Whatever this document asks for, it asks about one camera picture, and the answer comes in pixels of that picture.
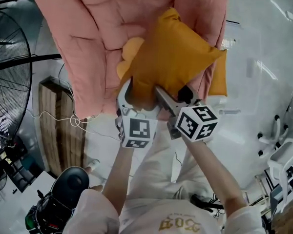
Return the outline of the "person's right forearm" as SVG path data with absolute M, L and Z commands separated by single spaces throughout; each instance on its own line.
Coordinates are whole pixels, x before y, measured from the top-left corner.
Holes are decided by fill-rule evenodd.
M 242 190 L 226 167 L 202 141 L 191 142 L 182 137 L 188 150 L 205 175 L 213 192 L 222 203 L 227 217 L 247 206 Z

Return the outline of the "black waist device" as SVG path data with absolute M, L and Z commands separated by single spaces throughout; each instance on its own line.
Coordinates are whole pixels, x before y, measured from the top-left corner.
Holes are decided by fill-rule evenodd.
M 210 199 L 208 201 L 201 200 L 200 197 L 196 194 L 193 194 L 191 196 L 190 203 L 200 209 L 205 209 L 209 212 L 212 212 L 213 210 L 223 210 L 224 209 L 223 205 L 220 203 L 219 200 L 216 200 L 216 199 Z

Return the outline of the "person's left forearm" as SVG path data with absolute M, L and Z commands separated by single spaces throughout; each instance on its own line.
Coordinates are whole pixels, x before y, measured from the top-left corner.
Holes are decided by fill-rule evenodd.
M 134 149 L 120 144 L 115 161 L 103 189 L 103 195 L 113 205 L 120 216 L 126 201 L 127 187 Z

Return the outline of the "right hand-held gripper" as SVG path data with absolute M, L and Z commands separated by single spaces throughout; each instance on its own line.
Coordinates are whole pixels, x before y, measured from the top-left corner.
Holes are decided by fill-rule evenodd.
M 211 107 L 202 105 L 191 86 L 185 85 L 178 91 L 178 101 L 158 85 L 155 94 L 159 104 L 170 113 L 167 127 L 171 139 L 184 136 L 188 140 L 204 140 L 212 136 L 219 119 Z

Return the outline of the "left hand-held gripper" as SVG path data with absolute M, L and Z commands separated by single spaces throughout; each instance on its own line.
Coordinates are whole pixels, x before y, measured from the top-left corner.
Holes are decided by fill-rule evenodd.
M 149 148 L 156 135 L 161 105 L 156 105 L 151 111 L 134 109 L 127 101 L 131 80 L 128 79 L 118 93 L 115 125 L 124 148 Z

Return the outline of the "orange flower-shaped cushion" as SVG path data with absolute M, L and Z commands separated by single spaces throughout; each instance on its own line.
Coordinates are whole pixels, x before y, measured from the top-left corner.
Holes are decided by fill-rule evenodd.
M 144 43 L 144 39 L 141 37 L 134 37 L 129 39 L 122 48 L 122 61 L 117 65 L 117 75 L 119 79 L 122 79 L 124 74 L 129 69 L 131 62 L 137 55 L 140 47 Z

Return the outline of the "black shelf with bins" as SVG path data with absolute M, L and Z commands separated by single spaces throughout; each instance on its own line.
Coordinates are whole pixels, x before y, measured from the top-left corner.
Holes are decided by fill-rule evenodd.
M 15 136 L 5 148 L 4 170 L 17 189 L 23 193 L 43 172 L 35 159 L 28 153 L 24 142 Z

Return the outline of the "black standing fan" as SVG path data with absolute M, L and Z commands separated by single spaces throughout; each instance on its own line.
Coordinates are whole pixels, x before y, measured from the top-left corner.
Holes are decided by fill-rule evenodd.
M 33 118 L 33 64 L 59 60 L 59 54 L 35 54 L 42 18 L 31 0 L 0 1 L 0 155 L 21 137 L 36 149 Z

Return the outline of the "white office chair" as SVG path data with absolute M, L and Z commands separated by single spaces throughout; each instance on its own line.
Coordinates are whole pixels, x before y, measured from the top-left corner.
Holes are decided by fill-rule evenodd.
M 257 139 L 266 144 L 258 155 L 261 158 L 268 156 L 270 178 L 281 186 L 285 205 L 290 183 L 293 182 L 293 93 L 284 115 L 274 116 L 271 136 L 258 133 Z

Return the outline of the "person's white shirt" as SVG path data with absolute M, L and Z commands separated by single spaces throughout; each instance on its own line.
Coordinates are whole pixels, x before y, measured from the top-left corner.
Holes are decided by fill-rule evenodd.
M 92 189 L 82 192 L 63 234 L 266 234 L 259 210 L 243 207 L 227 218 L 224 230 L 206 210 L 187 200 L 136 199 L 118 215 L 110 201 Z

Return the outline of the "person's white trousers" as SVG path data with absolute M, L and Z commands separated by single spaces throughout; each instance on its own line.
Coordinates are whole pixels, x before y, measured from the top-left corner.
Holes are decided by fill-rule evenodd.
M 171 181 L 175 150 L 164 133 L 157 133 L 152 147 L 136 170 L 126 202 L 160 199 L 189 200 L 193 194 L 211 198 L 213 191 L 190 151 L 186 151 L 180 173 Z

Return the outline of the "wooden bench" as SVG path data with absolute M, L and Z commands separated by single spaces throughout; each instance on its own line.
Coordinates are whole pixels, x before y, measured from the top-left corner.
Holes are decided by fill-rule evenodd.
M 39 83 L 39 113 L 48 111 L 57 119 L 73 115 L 73 100 L 69 90 L 54 80 Z M 85 130 L 87 119 L 82 119 L 81 129 L 72 127 L 69 120 L 55 121 L 49 115 L 40 118 L 42 143 L 51 173 L 59 176 L 71 166 L 84 165 Z

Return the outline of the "pink padded lounge chair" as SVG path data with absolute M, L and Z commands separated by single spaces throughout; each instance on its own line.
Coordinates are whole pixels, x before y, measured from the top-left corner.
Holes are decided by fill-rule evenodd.
M 228 0 L 35 0 L 72 82 L 79 118 L 116 113 L 121 49 L 173 7 L 181 21 L 220 48 Z

